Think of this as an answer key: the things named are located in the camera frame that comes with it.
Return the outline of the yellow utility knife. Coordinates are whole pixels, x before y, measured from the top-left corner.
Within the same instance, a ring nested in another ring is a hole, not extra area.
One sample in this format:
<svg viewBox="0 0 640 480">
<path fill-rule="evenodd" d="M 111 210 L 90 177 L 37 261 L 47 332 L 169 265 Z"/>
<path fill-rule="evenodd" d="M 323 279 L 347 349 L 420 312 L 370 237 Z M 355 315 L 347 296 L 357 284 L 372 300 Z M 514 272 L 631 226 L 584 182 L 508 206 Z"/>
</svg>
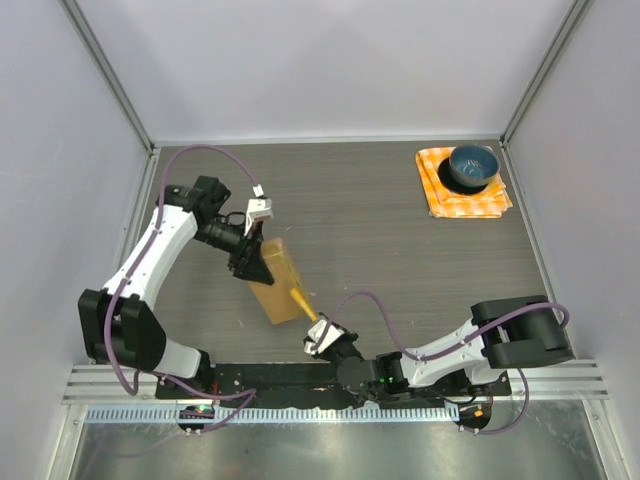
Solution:
<svg viewBox="0 0 640 480">
<path fill-rule="evenodd" d="M 313 309 L 305 295 L 298 288 L 291 288 L 289 293 L 294 302 L 299 306 L 299 308 L 310 319 L 311 322 L 316 322 L 319 319 L 319 315 Z"/>
</svg>

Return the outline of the brown cardboard express box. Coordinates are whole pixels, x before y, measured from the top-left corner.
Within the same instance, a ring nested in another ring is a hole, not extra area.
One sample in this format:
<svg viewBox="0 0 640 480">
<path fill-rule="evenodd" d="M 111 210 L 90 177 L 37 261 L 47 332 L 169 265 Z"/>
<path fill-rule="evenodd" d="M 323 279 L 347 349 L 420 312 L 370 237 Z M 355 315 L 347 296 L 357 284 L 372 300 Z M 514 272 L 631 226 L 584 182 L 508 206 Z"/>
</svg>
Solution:
<svg viewBox="0 0 640 480">
<path fill-rule="evenodd" d="M 291 298 L 289 291 L 291 288 L 298 288 L 310 304 L 311 300 L 283 239 L 266 240 L 261 252 L 274 277 L 274 284 L 249 282 L 248 285 L 267 318 L 272 325 L 279 325 L 304 317 L 305 314 Z"/>
</svg>

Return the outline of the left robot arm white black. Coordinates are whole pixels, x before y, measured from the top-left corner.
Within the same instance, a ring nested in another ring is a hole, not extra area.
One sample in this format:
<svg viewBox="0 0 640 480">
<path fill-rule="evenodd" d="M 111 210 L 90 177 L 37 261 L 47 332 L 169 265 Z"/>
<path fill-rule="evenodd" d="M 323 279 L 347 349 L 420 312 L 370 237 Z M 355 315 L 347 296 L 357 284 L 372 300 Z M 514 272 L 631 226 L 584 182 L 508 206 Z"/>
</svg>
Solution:
<svg viewBox="0 0 640 480">
<path fill-rule="evenodd" d="M 234 277 L 273 285 L 261 253 L 262 224 L 273 215 L 272 202 L 256 186 L 240 222 L 234 223 L 221 212 L 230 196 L 215 177 L 200 176 L 191 187 L 163 187 L 150 224 L 124 264 L 101 289 L 87 289 L 79 298 L 91 359 L 178 377 L 179 388 L 193 399 L 211 391 L 209 355 L 170 340 L 153 308 L 178 255 L 192 240 L 227 253 Z"/>
</svg>

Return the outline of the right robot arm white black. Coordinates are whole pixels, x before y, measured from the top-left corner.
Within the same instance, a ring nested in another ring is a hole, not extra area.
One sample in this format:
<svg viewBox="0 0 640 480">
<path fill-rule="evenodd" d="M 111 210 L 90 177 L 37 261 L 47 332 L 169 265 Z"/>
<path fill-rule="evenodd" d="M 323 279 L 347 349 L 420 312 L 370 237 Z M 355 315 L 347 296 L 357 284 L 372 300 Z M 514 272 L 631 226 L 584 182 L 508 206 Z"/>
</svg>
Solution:
<svg viewBox="0 0 640 480">
<path fill-rule="evenodd" d="M 544 296 L 479 302 L 452 333 L 420 347 L 365 359 L 355 333 L 322 315 L 304 351 L 329 362 L 338 384 L 360 402 L 398 403 L 426 397 L 434 386 L 455 396 L 484 396 L 509 369 L 540 368 L 573 359 L 565 333 L 570 314 Z"/>
</svg>

